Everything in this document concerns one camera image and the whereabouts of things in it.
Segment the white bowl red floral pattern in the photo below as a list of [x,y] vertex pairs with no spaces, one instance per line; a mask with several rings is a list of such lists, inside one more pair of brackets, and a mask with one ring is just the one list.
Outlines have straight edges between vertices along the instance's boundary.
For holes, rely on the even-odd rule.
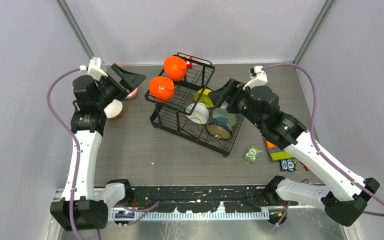
[[135,88],[133,91],[131,91],[131,92],[126,96],[125,99],[126,99],[126,100],[130,100],[130,99],[134,98],[134,97],[137,95],[138,90],[139,90],[138,87]]

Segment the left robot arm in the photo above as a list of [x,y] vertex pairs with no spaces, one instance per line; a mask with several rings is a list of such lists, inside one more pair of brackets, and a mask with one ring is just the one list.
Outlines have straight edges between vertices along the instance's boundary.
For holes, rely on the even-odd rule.
[[66,185],[60,200],[50,205],[51,215],[68,232],[102,230],[116,204],[128,207],[133,202],[133,190],[127,179],[110,180],[101,192],[95,193],[95,168],[107,121],[104,109],[115,100],[123,101],[147,78],[117,64],[106,70],[82,65],[68,73],[79,71],[87,73],[72,82],[75,99],[69,125],[53,109],[51,94],[46,96],[50,112],[73,140]]

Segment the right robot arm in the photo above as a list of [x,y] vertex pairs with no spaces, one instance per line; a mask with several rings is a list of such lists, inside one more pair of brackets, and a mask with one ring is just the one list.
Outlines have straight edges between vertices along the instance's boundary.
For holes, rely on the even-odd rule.
[[303,162],[323,183],[305,184],[277,175],[264,189],[268,203],[294,201],[317,207],[347,227],[363,214],[379,182],[372,177],[362,178],[334,157],[326,160],[328,153],[316,147],[307,128],[293,115],[281,111],[279,97],[270,87],[248,87],[230,79],[208,96],[216,106],[227,103],[229,113],[241,114],[264,139]]

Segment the yellow-green bowl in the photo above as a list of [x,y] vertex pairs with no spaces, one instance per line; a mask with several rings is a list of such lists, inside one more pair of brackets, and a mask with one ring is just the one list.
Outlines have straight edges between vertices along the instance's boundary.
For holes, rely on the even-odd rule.
[[214,108],[215,105],[209,97],[209,93],[212,91],[210,88],[201,88],[193,95],[194,101],[204,104],[207,108]]

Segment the celadon bowl with flower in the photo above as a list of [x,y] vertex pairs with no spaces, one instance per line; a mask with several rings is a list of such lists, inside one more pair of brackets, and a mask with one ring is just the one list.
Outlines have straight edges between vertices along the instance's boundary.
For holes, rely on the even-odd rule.
[[212,111],[212,117],[213,118],[218,118],[222,117],[228,120],[229,124],[233,127],[237,123],[237,116],[233,113],[229,113],[226,109],[224,108],[215,108]]

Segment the white ribbed bowl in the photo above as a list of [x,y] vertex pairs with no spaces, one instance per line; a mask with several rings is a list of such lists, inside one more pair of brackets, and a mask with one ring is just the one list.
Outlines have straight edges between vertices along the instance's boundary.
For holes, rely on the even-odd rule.
[[207,107],[201,102],[188,105],[185,112],[187,114],[186,117],[196,124],[205,125],[208,122],[210,113]]

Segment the dark blue glazed bowl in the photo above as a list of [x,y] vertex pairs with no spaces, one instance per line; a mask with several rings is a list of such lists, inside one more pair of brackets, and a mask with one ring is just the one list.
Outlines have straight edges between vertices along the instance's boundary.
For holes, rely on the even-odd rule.
[[228,140],[232,137],[232,125],[227,118],[222,116],[211,119],[205,129],[216,139]]

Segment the red box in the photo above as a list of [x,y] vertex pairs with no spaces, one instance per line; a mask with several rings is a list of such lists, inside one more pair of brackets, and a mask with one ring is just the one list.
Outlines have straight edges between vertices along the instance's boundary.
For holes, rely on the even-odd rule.
[[192,57],[187,57],[187,61],[186,61],[186,68],[187,69],[193,68],[193,62],[191,62],[192,59],[193,59]]

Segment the green owl toy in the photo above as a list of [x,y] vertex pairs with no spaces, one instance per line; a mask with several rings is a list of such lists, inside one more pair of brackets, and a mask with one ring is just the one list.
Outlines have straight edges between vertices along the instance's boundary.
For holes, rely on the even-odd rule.
[[260,152],[261,151],[259,148],[252,145],[252,146],[247,148],[243,158],[250,163],[254,163],[256,161],[256,159],[258,158]]

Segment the orange curved block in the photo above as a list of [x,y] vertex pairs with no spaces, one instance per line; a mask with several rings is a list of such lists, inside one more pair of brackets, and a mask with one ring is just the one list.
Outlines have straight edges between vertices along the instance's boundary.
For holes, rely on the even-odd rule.
[[273,143],[271,143],[271,142],[269,142],[269,141],[266,141],[266,146],[267,146],[269,149],[272,149],[272,148],[276,147],[275,144],[273,144]]

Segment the grey building block plate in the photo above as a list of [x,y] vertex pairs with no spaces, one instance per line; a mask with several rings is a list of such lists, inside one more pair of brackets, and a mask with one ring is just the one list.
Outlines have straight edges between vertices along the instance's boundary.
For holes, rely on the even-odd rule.
[[294,159],[295,157],[285,150],[280,149],[278,146],[274,148],[268,148],[265,141],[268,156],[272,162],[278,162],[281,160]]

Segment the blue owl card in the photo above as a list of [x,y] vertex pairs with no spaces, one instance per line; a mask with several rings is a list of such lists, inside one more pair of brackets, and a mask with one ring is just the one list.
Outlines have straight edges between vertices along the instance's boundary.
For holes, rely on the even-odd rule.
[[294,172],[298,169],[297,162],[292,159],[283,159],[280,161],[280,170],[283,172]]

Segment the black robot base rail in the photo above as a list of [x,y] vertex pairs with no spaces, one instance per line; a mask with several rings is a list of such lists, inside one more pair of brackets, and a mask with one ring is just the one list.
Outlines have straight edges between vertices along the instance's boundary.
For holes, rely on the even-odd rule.
[[258,185],[172,185],[134,186],[115,206],[144,210],[156,202],[159,204],[152,211],[158,213],[214,213],[221,206],[227,213],[256,213],[260,208],[286,205]]

